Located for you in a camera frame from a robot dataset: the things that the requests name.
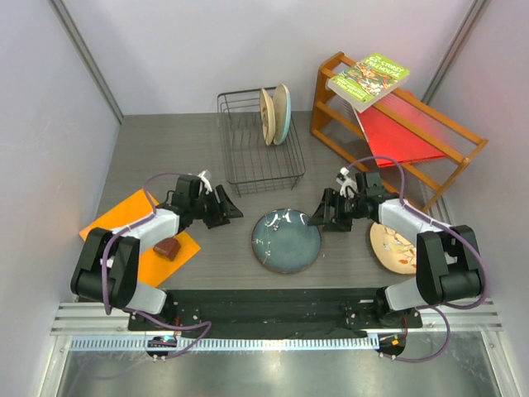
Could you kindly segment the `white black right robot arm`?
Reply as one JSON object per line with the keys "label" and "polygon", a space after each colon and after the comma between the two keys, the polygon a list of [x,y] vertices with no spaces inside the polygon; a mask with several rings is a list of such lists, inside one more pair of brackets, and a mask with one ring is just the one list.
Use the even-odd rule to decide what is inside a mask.
{"label": "white black right robot arm", "polygon": [[384,187],[379,172],[348,169],[336,177],[339,189],[326,188],[309,225],[326,232],[348,232],[367,218],[393,229],[414,246],[416,274],[410,280],[377,289],[372,313],[384,328],[397,327],[422,306],[455,306],[458,299],[485,298],[486,279],[474,231],[451,226],[410,206]]}

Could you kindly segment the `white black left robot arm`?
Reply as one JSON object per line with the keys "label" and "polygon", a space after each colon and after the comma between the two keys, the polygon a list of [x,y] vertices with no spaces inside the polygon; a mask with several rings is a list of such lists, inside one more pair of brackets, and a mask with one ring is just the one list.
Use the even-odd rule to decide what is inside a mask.
{"label": "white black left robot arm", "polygon": [[222,185],[213,187],[208,171],[178,175],[162,203],[142,189],[151,207],[148,215],[120,227],[95,227],[88,232],[70,281],[80,298],[140,315],[159,330],[170,328],[177,317],[170,293],[139,281],[141,254],[173,238],[195,220],[207,228],[227,225],[243,212]]}

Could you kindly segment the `dark blue ceramic plate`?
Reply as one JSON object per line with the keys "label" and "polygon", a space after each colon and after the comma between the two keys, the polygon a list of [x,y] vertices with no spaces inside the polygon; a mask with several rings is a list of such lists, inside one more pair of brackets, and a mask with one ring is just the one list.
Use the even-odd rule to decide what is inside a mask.
{"label": "dark blue ceramic plate", "polygon": [[306,270],[318,258],[322,237],[309,216],[297,209],[279,208],[263,215],[251,233],[251,248],[256,260],[266,269],[280,274]]}

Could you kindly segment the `black wire dish rack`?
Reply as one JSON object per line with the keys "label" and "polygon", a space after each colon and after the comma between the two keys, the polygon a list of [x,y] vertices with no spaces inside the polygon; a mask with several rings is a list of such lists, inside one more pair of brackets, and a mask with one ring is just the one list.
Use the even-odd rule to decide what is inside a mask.
{"label": "black wire dish rack", "polygon": [[294,122],[279,145],[265,144],[258,88],[217,95],[217,126],[226,181],[238,196],[293,189],[306,166]]}

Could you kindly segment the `white and blue plate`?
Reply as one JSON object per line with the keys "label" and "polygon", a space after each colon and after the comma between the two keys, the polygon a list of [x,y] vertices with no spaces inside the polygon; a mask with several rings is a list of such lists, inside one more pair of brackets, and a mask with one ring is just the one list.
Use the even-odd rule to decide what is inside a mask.
{"label": "white and blue plate", "polygon": [[282,144],[287,135],[291,120],[292,101],[288,87],[285,84],[279,84],[272,98],[274,105],[275,117],[275,134],[273,143]]}

